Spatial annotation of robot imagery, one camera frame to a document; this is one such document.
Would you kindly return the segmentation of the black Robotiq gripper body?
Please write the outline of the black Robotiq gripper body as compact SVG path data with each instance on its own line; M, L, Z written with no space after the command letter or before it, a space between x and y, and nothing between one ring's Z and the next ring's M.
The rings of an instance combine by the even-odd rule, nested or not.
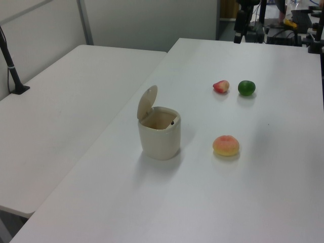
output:
M259 4L258 0L237 0L240 5L240 10L237 12L234 31L243 32L246 29L246 26L249 25L249 22L252 17L252 12L254 6Z

